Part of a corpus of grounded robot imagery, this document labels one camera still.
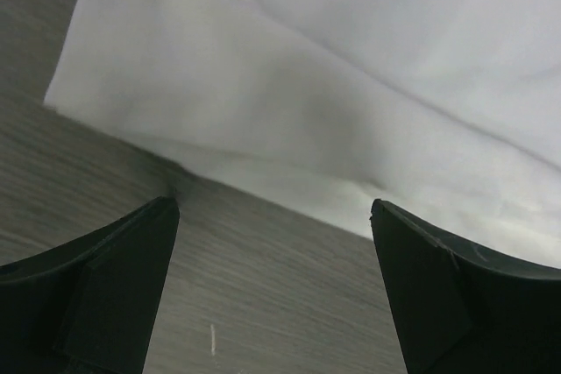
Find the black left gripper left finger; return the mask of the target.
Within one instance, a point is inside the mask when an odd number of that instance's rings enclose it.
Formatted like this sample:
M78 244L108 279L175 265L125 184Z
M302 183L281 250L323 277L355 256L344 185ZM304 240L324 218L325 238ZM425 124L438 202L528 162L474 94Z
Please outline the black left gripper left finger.
M1 267L3 373L140 373L180 211L158 197Z

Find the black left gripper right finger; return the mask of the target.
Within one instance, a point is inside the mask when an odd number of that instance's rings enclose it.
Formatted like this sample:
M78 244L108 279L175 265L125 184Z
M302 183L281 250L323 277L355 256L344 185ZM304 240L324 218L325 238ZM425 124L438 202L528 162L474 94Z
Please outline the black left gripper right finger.
M373 241L409 373L558 373L560 271L372 205Z

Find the white flower print t-shirt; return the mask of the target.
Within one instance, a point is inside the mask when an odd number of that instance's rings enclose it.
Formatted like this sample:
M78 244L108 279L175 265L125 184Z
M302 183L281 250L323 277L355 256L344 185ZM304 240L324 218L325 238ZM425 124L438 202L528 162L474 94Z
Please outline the white flower print t-shirt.
M560 264L560 0L77 0L45 103L367 233Z

